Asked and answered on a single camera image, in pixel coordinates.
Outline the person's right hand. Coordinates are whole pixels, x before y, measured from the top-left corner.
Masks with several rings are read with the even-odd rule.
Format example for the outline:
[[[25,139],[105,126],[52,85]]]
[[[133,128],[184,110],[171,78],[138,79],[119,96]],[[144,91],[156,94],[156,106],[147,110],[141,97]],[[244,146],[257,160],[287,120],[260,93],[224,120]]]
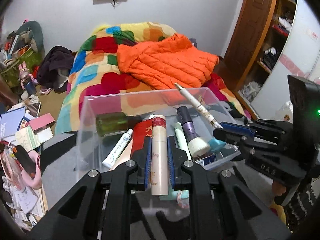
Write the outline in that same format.
[[[282,196],[286,192],[286,187],[277,181],[273,181],[272,192],[275,196]]]

